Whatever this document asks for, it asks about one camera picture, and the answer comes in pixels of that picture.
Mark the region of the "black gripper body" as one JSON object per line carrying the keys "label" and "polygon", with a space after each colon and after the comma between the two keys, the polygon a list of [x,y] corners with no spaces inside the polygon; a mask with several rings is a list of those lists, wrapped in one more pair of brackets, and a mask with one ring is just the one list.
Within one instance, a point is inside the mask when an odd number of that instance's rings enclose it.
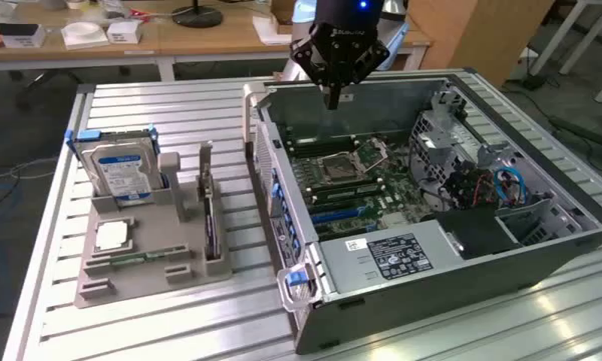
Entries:
{"label": "black gripper body", "polygon": [[319,1],[311,32],[318,37],[322,53],[334,70],[334,51],[338,43],[378,39],[381,1]]}

